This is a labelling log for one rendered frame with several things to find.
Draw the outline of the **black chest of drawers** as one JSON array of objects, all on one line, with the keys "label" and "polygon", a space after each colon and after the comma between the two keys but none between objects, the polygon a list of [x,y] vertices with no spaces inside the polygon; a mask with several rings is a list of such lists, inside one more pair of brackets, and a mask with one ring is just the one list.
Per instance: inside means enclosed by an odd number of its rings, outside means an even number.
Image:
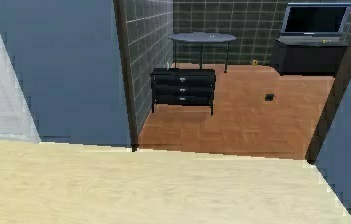
[{"label": "black chest of drawers", "polygon": [[155,68],[151,74],[152,106],[157,104],[214,108],[213,69]]}]

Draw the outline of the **grey round table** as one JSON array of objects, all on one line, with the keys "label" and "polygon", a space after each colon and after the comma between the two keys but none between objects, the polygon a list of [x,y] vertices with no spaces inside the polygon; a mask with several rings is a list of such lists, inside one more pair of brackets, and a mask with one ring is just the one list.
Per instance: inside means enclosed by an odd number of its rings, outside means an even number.
[{"label": "grey round table", "polygon": [[226,58],[225,58],[225,67],[224,73],[227,73],[228,68],[228,55],[230,49],[230,43],[236,40],[236,37],[230,34],[220,34],[220,33],[206,33],[206,32],[192,32],[192,33],[177,33],[169,35],[169,38],[174,41],[174,66],[176,68],[176,42],[184,42],[184,43],[192,43],[192,44],[200,44],[200,62],[199,68],[203,67],[203,46],[205,44],[221,44],[226,43]]}]

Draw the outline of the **black television stand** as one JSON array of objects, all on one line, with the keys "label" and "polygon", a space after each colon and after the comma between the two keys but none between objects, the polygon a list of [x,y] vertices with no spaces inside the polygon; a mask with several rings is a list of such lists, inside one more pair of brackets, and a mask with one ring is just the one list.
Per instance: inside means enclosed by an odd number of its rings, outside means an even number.
[{"label": "black television stand", "polygon": [[348,48],[339,42],[292,42],[274,40],[270,66],[280,75],[335,76]]}]

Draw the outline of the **grey television set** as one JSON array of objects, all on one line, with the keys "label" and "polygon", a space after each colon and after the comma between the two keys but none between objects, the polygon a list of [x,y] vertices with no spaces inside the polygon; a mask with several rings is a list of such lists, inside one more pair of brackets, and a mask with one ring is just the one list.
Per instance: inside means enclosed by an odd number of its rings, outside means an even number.
[{"label": "grey television set", "polygon": [[339,42],[350,10],[350,2],[288,3],[279,40]]}]

